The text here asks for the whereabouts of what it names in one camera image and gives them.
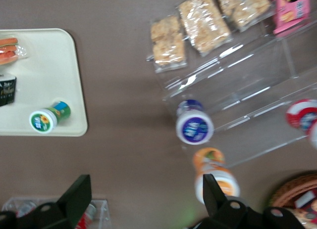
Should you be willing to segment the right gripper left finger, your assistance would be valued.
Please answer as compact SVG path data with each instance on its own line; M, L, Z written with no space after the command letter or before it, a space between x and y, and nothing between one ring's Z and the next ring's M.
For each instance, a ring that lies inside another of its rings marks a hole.
M92 200L91 177L79 178L55 202L39 205L16 220L16 229L74 229Z

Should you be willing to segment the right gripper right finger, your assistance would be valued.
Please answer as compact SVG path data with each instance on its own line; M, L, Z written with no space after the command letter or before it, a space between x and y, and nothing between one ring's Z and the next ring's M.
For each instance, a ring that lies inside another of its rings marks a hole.
M212 174L203 175L203 200L215 223L242 223L248 207L235 196L226 196Z

